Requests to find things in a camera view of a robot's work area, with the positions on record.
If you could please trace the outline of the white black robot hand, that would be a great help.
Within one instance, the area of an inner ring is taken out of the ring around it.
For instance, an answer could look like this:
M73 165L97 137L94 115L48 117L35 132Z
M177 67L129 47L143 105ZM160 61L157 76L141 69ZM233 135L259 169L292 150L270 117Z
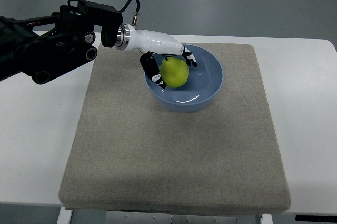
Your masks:
M156 85L166 88L166 83L162 79L159 66L154 58L154 54L163 56L182 56L188 66L197 67L193 53L166 33L148 30L136 30L130 24L123 24L119 27L115 47L120 51L139 50L143 55L140 58L141 66L145 75Z

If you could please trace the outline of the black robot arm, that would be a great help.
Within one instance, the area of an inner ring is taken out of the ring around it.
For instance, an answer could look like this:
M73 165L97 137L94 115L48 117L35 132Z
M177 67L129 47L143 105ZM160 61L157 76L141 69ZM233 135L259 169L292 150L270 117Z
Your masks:
M121 11L87 0L44 17L1 16L1 80L22 72L37 84L50 82L97 57L95 26L102 44L113 47L122 23Z

